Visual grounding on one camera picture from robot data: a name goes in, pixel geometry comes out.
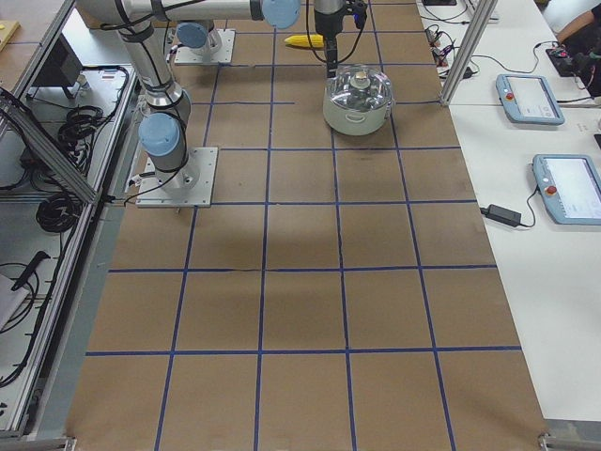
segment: touchscreen display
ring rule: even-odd
[[[601,196],[587,161],[547,158],[545,162],[562,200],[565,217],[601,219]]]
[[[519,113],[524,117],[557,117],[538,78],[507,77]]]

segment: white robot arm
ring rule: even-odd
[[[151,114],[140,125],[140,140],[155,165],[159,185],[165,191],[190,190],[198,171],[189,163],[185,130],[191,100],[176,83],[165,62],[164,49],[152,39],[151,20],[195,22],[187,27],[199,46],[210,38],[213,21],[220,19],[266,20],[277,28],[288,28],[299,17],[301,0],[77,0],[105,30],[116,30],[131,57],[145,88]],[[366,19],[362,0],[314,0],[316,32],[324,37],[327,76],[338,66],[336,36],[343,19],[355,17],[360,27]]]

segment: glass lid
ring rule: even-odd
[[[357,65],[339,68],[336,78],[328,82],[327,95],[342,108],[366,113],[388,105],[393,90],[384,73]]]

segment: person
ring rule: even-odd
[[[572,22],[566,25],[562,31],[557,34],[557,41],[563,44],[566,39],[572,37],[578,31],[583,28],[601,22],[601,3],[590,9],[584,11],[582,14],[576,17]]]
[[[577,73],[589,93],[601,96],[601,60],[583,58],[601,54],[601,3],[584,11],[557,34],[557,41],[577,62]]]

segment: cooking pot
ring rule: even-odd
[[[393,105],[393,87],[384,73],[363,65],[348,66],[328,80],[323,116],[340,133],[363,135],[384,125]]]

